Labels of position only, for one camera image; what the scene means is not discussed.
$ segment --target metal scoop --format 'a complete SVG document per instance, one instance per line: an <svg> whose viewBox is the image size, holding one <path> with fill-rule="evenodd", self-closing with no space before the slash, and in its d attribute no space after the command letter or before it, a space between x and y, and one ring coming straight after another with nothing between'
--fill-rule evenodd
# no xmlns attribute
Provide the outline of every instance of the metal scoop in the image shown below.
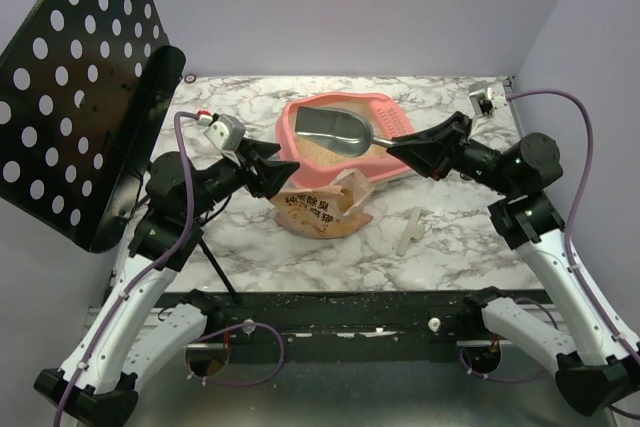
<svg viewBox="0 0 640 427"><path fill-rule="evenodd" d="M372 144L385 149L394 145L377 137L365 117L344 109L300 106L294 130L300 137L345 157L359 157Z"/></svg>

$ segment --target white wall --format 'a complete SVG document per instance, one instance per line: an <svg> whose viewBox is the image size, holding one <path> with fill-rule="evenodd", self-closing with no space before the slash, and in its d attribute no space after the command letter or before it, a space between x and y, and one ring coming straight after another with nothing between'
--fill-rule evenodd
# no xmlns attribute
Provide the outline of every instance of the white wall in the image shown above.
<svg viewBox="0 0 640 427"><path fill-rule="evenodd" d="M497 75L557 0L155 1L198 75Z"/></svg>
<svg viewBox="0 0 640 427"><path fill-rule="evenodd" d="M557 87L591 113L594 166L577 217L576 244L625 320L640 330L640 0L560 0L518 72L518 91ZM526 131L560 146L565 176L550 190L566 215L585 158L586 136L565 100L518 101ZM640 411L640 402L636 402Z"/></svg>
<svg viewBox="0 0 640 427"><path fill-rule="evenodd" d="M0 50L36 0L0 0ZM81 338L87 307L106 289L115 253L88 254L0 199L0 425L51 425L33 390Z"/></svg>

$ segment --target pink tray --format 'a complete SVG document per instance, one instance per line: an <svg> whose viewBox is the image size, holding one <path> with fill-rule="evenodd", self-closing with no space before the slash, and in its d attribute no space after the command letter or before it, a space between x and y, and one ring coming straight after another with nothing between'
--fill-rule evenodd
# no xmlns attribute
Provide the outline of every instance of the pink tray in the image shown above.
<svg viewBox="0 0 640 427"><path fill-rule="evenodd" d="M300 169L291 176L291 181L297 188L315 188L329 185L336 175L345 169L357 168L374 183L392 180L409 171L409 167L390 155L375 159L354 158L329 166L320 166L308 158L301 157L293 141L294 126L289 122L289 116L301 105L324 107L338 102L354 100L367 101L367 107L370 109L372 117L377 121L386 138L390 139L413 132L413 127L400 106L393 99L382 94L332 92L289 102L276 122L276 139L282 147L282 150L280 150L280 158L282 160L300 162Z"/></svg>

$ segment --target screw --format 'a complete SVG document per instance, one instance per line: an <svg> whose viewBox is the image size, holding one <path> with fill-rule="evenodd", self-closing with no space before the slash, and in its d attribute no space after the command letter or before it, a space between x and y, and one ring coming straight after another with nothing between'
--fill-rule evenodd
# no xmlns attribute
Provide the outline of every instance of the screw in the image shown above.
<svg viewBox="0 0 640 427"><path fill-rule="evenodd" d="M243 324L253 324L253 320L247 319L243 322ZM256 330L256 327L254 325L246 325L242 328L242 331L247 335L253 334L254 330Z"/></svg>
<svg viewBox="0 0 640 427"><path fill-rule="evenodd" d="M431 319L429 319L429 323L427 325L429 326L429 330L431 332L438 332L440 330L440 327L442 327L442 322L440 322L439 318L432 317Z"/></svg>

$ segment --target white marble table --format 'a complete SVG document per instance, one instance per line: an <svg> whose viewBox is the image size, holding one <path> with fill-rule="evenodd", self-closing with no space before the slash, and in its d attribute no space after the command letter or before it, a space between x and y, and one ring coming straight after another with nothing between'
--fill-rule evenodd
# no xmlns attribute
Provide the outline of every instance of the white marble table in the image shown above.
<svg viewBox="0 0 640 427"><path fill-rule="evenodd" d="M248 135L273 141L274 123L291 99L331 92L379 92L398 102L414 129L422 130L460 110L472 115L468 77L233 77L182 83L156 144L153 158L176 150L173 113L208 109L240 118ZM188 151L203 168L218 155L200 134L184 124ZM518 134L508 109L498 111L491 128L478 137L496 149L516 142ZM529 268L498 236L486 207L498 196L452 173L440 182L417 175L376 189L366 211L374 220L356 234L338 240L311 240L278 227L274 207L240 191L205 240L239 291L444 290L540 288ZM404 257L395 248L411 209L423 209L425 235ZM129 228L126 239L132 234ZM199 249L169 288L224 290Z"/></svg>

